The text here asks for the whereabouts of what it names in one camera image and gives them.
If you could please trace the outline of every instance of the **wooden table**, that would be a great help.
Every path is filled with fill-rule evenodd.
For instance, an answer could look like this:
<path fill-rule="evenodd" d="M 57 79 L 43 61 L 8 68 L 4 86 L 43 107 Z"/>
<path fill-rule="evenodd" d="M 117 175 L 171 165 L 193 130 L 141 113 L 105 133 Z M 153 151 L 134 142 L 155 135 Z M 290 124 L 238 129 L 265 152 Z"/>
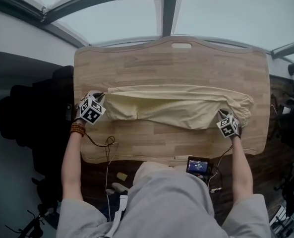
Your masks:
<path fill-rule="evenodd" d="M 191 48 L 174 48 L 190 44 Z M 74 100 L 90 90 L 155 84 L 185 84 L 229 89 L 254 99 L 249 124 L 243 130 L 245 153 L 258 154 L 265 147 L 269 123 L 270 83 L 266 56 L 254 49 L 222 47 L 191 37 L 170 36 L 120 48 L 85 47 L 74 60 Z M 214 158 L 231 145 L 217 128 L 187 130 L 151 121 L 109 121 L 101 118 L 87 125 L 94 141 L 105 143 L 113 135 L 114 160 L 156 161 L 171 166 L 186 163 L 193 155 Z M 84 137 L 82 157 L 89 163 L 106 161 L 105 149 Z"/>

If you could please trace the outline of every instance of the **fabric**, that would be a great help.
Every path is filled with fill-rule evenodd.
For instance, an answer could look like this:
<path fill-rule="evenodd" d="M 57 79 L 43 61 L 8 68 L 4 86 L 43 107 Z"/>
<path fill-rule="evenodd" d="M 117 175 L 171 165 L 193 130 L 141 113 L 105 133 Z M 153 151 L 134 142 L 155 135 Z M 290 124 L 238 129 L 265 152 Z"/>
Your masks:
<path fill-rule="evenodd" d="M 57 238 L 98 238 L 112 223 L 94 206 L 64 199 Z M 270 238 L 262 195 L 237 203 L 220 227 L 206 184 L 174 170 L 154 171 L 129 190 L 127 210 L 114 238 Z"/>
<path fill-rule="evenodd" d="M 216 126 L 219 109 L 231 110 L 247 124 L 253 98 L 230 90 L 191 85 L 109 88 L 104 106 L 111 120 L 150 120 L 187 129 Z"/>
<path fill-rule="evenodd" d="M 156 171 L 164 171 L 164 170 L 175 170 L 185 173 L 187 165 L 181 165 L 176 167 L 169 167 L 168 165 L 157 163 L 153 161 L 145 161 L 141 164 L 138 168 L 135 177 L 133 179 L 132 184 L 135 185 L 139 180 L 144 178 L 146 175 L 151 174 L 152 172 Z"/>

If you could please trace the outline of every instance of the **shoe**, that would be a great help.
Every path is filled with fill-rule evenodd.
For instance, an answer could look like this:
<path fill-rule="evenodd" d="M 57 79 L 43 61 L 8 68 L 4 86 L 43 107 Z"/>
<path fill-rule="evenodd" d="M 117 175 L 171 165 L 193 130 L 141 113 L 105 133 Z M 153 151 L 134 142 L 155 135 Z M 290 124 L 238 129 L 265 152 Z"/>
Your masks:
<path fill-rule="evenodd" d="M 129 191 L 129 189 L 127 187 L 125 187 L 124 185 L 122 185 L 118 182 L 113 182 L 112 187 L 118 193 L 123 193 L 124 191 L 127 191 L 127 192 Z"/>
<path fill-rule="evenodd" d="M 108 196 L 113 195 L 114 193 L 115 193 L 115 191 L 113 189 L 111 189 L 111 188 L 106 189 L 106 194 Z"/>

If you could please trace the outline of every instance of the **beaded bracelet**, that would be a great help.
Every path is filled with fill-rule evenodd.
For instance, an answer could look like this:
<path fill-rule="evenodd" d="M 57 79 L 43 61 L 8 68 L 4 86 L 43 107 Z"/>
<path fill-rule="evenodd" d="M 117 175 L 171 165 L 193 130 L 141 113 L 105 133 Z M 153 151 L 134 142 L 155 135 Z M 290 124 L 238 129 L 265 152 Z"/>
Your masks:
<path fill-rule="evenodd" d="M 77 122 L 72 123 L 71 130 L 69 133 L 77 132 L 82 135 L 82 137 L 85 135 L 85 127 Z"/>

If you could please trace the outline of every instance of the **glove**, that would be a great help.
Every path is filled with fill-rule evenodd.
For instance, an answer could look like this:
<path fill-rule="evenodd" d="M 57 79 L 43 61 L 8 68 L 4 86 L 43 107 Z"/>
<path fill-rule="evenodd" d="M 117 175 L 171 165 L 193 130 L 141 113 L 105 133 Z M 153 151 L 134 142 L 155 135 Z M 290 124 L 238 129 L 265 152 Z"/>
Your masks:
<path fill-rule="evenodd" d="M 81 123 L 83 123 L 83 124 L 86 123 L 86 120 L 82 119 L 80 116 L 80 107 L 83 105 L 84 101 L 89 96 L 94 98 L 95 101 L 101 106 L 103 106 L 104 101 L 105 101 L 105 94 L 101 91 L 94 90 L 94 91 L 88 92 L 88 94 L 86 94 L 86 96 L 83 99 L 81 99 L 81 101 L 78 104 L 75 105 L 74 110 L 73 110 L 73 118 L 74 118 L 74 120 L 81 121 Z"/>
<path fill-rule="evenodd" d="M 227 110 L 220 109 L 220 110 L 217 111 L 217 116 L 218 116 L 219 121 L 222 121 L 222 120 L 226 119 L 227 117 L 232 116 L 234 118 L 235 122 L 237 123 L 237 127 L 236 127 L 236 133 L 233 134 L 232 136 L 230 136 L 230 138 L 233 139 L 236 136 L 241 138 L 241 123 L 236 118 L 236 116 L 234 114 L 230 113 Z"/>

